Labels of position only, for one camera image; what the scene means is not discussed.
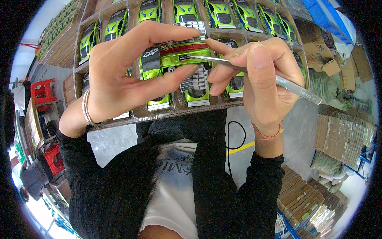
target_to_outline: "bare skin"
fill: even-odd
[[[98,123],[111,119],[162,95],[174,92],[180,83],[197,70],[199,65],[183,65],[150,80],[140,81],[125,76],[126,69],[145,49],[155,43],[181,41],[200,32],[181,26],[144,21],[122,37],[96,45],[89,62],[90,95],[88,109],[91,119]],[[266,136],[276,135],[279,124],[293,107],[298,96],[276,85],[275,74],[303,86],[304,78],[288,46],[279,38],[248,43],[238,49],[206,39],[209,47],[224,55],[236,66],[246,66],[244,78],[244,107],[257,129]],[[210,94],[221,94],[239,71],[218,64],[210,73]],[[60,119],[60,131],[72,138],[85,132],[87,122],[82,113],[82,97],[72,103]],[[274,158],[283,153],[281,136],[259,140],[255,134],[256,153]],[[159,225],[146,226],[142,239],[181,239],[175,231]]]

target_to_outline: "black fisheye border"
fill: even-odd
[[[382,33],[380,23],[380,3],[378,1],[340,1],[340,4],[353,22],[359,36],[362,36],[366,45],[371,67],[377,87],[379,109],[382,102],[381,82],[381,52]],[[12,62],[18,44],[29,23],[42,6],[42,0],[2,1],[0,28],[2,29],[0,40],[0,187],[1,187],[1,211],[0,211],[0,237],[1,238],[43,238],[33,221],[24,209],[24,205],[18,195],[17,188],[11,177],[9,155],[6,151],[4,138],[5,118],[4,96],[8,90],[11,75]],[[348,225],[342,238],[379,238],[381,221],[381,127],[377,128],[375,143],[377,144],[377,159],[371,177],[370,186],[364,196],[361,205]]]

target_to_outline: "bracelet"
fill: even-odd
[[[89,125],[93,126],[93,127],[102,127],[105,125],[106,121],[103,121],[103,122],[100,122],[100,123],[94,123],[94,121],[90,118],[90,115],[89,115],[89,111],[87,109],[87,101],[89,99],[89,91],[90,88],[88,88],[85,93],[84,93],[84,97],[82,98],[82,113],[84,114],[84,117],[85,117],[85,120],[86,122],[89,123]]]
[[[280,130],[281,130],[282,125],[283,125],[283,121],[281,121],[281,123],[279,124],[277,134],[269,137],[269,136],[266,136],[266,135],[263,135],[262,133],[260,133],[259,130],[256,128],[256,126],[252,123],[252,127],[255,130],[255,132],[262,137],[262,138],[257,138],[257,140],[270,140],[270,139],[276,138],[280,134]]]

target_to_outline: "black jacket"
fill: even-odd
[[[84,238],[136,238],[153,187],[155,138],[121,152],[101,168],[86,134],[57,136],[72,191],[73,228]],[[239,190],[224,170],[225,158],[221,141],[198,142],[192,173],[199,238],[275,238],[283,155],[269,159],[254,152]]]

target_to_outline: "black cable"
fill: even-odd
[[[230,124],[231,124],[231,123],[237,123],[238,125],[240,125],[240,127],[241,127],[241,128],[243,129],[243,131],[244,131],[244,140],[243,140],[243,142],[241,143],[241,145],[240,145],[239,147],[236,147],[236,148],[230,148]],[[245,132],[244,127],[243,127],[239,122],[237,122],[237,121],[230,121],[230,122],[228,123],[227,131],[228,131],[228,133],[227,133],[227,147],[226,147],[226,148],[228,149],[228,154],[227,154],[228,170],[230,171],[230,176],[231,176],[231,178],[232,178],[232,180],[233,180],[232,172],[231,172],[231,165],[230,165],[230,150],[236,150],[236,149],[239,149],[240,147],[242,147],[243,144],[244,144],[244,142],[245,142],[245,138],[247,137],[247,134],[246,134],[246,132]]]

